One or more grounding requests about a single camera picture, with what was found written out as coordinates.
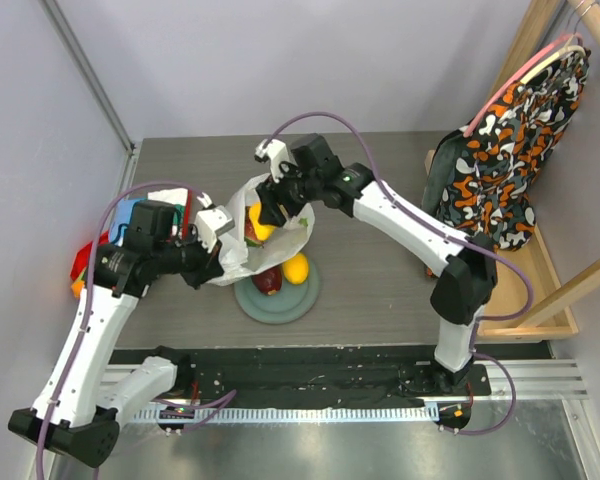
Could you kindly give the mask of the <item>yellow fake fruit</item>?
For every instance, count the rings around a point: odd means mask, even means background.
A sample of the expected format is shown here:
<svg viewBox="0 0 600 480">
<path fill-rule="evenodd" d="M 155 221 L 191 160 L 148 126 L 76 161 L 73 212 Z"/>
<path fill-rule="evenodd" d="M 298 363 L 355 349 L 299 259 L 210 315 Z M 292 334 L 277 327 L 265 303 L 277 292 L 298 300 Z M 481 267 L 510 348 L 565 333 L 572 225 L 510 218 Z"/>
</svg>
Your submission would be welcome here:
<svg viewBox="0 0 600 480">
<path fill-rule="evenodd" d="M 260 202 L 251 205 L 248 209 L 248 218 L 252 222 L 256 235 L 262 242 L 269 239 L 269 237 L 276 230 L 273 225 L 262 223 L 260 220 L 260 214 L 262 212 L 262 204 Z"/>
</svg>

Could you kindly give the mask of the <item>white plastic bag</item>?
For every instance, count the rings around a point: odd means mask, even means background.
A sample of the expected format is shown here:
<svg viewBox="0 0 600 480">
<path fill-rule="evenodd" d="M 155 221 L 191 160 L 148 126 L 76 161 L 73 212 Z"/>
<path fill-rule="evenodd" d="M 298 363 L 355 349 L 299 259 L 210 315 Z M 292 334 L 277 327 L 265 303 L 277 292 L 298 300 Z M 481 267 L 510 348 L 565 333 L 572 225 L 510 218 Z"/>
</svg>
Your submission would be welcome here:
<svg viewBox="0 0 600 480">
<path fill-rule="evenodd" d="M 305 205 L 283 227 L 259 222 L 262 205 L 256 187 L 267 177 L 267 174 L 262 174 L 249 179 L 226 205 L 235 225 L 220 236 L 219 263 L 224 273 L 211 279 L 210 284 L 227 286 L 260 274 L 291 259 L 308 243 L 315 224 L 310 205 Z"/>
</svg>

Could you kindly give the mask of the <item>yellow fake lemon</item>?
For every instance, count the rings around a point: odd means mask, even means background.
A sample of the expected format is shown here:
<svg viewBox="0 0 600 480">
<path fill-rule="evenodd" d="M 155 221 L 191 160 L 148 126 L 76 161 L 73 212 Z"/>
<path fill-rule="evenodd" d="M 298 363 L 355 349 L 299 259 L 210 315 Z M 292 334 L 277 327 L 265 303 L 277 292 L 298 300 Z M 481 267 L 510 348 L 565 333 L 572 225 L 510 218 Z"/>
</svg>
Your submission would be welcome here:
<svg viewBox="0 0 600 480">
<path fill-rule="evenodd" d="M 282 264 L 283 275 L 293 285 L 303 284 L 309 276 L 310 265 L 305 254 L 299 252 Z"/>
</svg>

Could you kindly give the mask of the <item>colourful rainbow cartoon cloth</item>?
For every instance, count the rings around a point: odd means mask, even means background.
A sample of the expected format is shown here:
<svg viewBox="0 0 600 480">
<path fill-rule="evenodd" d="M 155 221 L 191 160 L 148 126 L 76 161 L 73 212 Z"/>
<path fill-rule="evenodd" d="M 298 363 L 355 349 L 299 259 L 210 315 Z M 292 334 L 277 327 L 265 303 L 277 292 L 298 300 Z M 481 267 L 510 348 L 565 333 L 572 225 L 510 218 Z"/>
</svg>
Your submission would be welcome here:
<svg viewBox="0 0 600 480">
<path fill-rule="evenodd" d="M 189 220 L 193 192 L 183 188 L 172 188 L 152 191 L 139 199 L 121 200 L 114 209 L 110 228 L 100 235 L 98 244 L 121 245 L 123 234 L 131 221 L 133 207 L 142 200 L 156 200 L 173 205 L 177 213 L 173 216 L 171 235 L 181 235 L 183 222 Z M 92 245 L 92 242 L 84 245 L 74 257 L 70 279 L 72 281 L 71 291 L 76 299 L 80 298 L 82 290 L 86 288 L 86 269 Z"/>
</svg>

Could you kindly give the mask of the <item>grey-blue round plate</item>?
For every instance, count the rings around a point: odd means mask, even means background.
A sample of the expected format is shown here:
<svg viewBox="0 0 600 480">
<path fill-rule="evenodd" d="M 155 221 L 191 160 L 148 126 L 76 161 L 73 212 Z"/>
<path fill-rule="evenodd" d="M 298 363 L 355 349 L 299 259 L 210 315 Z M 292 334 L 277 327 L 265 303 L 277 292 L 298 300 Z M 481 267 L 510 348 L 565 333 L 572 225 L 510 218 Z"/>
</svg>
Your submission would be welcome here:
<svg viewBox="0 0 600 480">
<path fill-rule="evenodd" d="M 314 262 L 309 259 L 308 279 L 300 285 L 286 281 L 275 295 L 261 294 L 251 277 L 236 282 L 234 294 L 239 307 L 253 320 L 270 325 L 281 325 L 298 320 L 315 304 L 321 290 L 321 278 Z"/>
</svg>

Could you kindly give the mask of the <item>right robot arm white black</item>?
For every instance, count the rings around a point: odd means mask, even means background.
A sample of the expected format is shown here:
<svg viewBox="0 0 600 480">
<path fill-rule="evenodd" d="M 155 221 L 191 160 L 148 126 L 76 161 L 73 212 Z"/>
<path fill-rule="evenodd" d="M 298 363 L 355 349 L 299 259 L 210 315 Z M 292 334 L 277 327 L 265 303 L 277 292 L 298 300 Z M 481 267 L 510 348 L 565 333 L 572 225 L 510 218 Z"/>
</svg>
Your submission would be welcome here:
<svg viewBox="0 0 600 480">
<path fill-rule="evenodd" d="M 430 303 L 440 323 L 431 380 L 445 395 L 463 388 L 474 362 L 477 320 L 497 283 L 495 262 L 483 253 L 487 240 L 470 239 L 437 221 L 376 179 L 369 167 L 343 165 L 321 135 L 292 145 L 264 140 L 254 158 L 270 169 L 256 188 L 260 223 L 282 227 L 309 203 L 321 202 L 383 232 L 433 272 Z"/>
</svg>

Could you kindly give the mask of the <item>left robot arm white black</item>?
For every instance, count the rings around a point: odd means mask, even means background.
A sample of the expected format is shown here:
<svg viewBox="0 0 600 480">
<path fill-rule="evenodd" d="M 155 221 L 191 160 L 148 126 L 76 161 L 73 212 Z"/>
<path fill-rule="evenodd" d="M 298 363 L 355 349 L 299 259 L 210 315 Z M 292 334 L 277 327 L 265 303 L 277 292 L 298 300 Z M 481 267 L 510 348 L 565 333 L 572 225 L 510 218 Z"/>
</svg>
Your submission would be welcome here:
<svg viewBox="0 0 600 480">
<path fill-rule="evenodd" d="M 123 426 L 147 403 L 165 393 L 180 399 L 191 391 L 195 370 L 190 356 L 164 346 L 108 391 L 99 390 L 124 325 L 155 280 L 179 275 L 199 288 L 223 274 L 220 237 L 234 226 L 230 213 L 209 204 L 196 214 L 184 238 L 173 231 L 179 216 L 172 204 L 138 201 L 120 239 L 97 247 L 48 382 L 33 405 L 14 411 L 8 422 L 12 433 L 39 452 L 98 468 Z"/>
</svg>

